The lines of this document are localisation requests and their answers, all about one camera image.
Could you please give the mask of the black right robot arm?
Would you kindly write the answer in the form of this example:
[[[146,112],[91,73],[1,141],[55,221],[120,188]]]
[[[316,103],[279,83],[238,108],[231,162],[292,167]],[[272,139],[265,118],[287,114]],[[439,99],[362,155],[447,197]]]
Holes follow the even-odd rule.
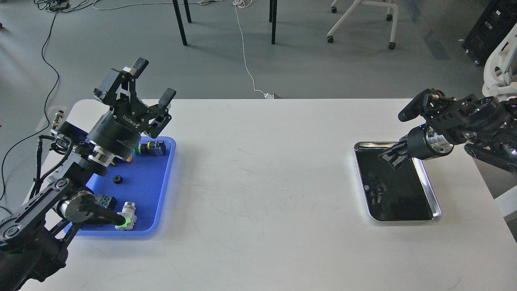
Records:
[[[413,128],[397,143],[378,155],[394,169],[406,160],[432,160],[449,155],[463,144],[466,153],[483,162],[516,173],[516,98],[462,99],[442,91],[426,89],[398,114],[401,122],[423,117],[425,123]]]

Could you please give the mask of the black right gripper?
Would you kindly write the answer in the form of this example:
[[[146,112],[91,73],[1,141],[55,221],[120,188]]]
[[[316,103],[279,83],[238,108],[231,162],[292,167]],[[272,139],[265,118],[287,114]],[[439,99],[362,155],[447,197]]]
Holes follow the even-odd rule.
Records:
[[[377,157],[386,159],[386,162],[397,170],[412,158],[432,160],[449,155],[453,149],[454,145],[449,143],[443,135],[438,134],[428,125],[420,125],[408,133],[407,139],[399,140]]]

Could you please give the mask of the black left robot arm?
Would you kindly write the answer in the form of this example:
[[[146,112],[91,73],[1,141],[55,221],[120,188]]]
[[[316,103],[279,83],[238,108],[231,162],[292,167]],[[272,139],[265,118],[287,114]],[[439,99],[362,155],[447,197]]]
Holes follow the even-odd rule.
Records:
[[[130,67],[111,69],[94,97],[109,110],[90,132],[61,121],[58,112],[50,135],[52,149],[61,160],[49,171],[37,171],[29,199],[19,210],[1,219],[1,289],[17,291],[29,279],[40,282],[65,267],[67,247],[84,223],[122,226],[126,217],[96,204],[87,182],[105,176],[111,162],[127,160],[141,134],[157,138],[170,122],[170,102],[176,91],[169,88],[155,105],[137,98],[136,80],[148,61],[139,58]]]

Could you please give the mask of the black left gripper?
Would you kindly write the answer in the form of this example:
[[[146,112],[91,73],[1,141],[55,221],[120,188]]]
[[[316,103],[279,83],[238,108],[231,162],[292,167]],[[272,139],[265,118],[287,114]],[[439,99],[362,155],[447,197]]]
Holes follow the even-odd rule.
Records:
[[[101,85],[94,89],[94,97],[105,105],[105,113],[87,138],[104,151],[127,158],[141,139],[141,133],[157,138],[172,119],[170,102],[176,95],[166,89],[159,102],[148,107],[137,98],[136,79],[148,66],[149,61],[138,58],[131,67],[123,70],[110,69]]]

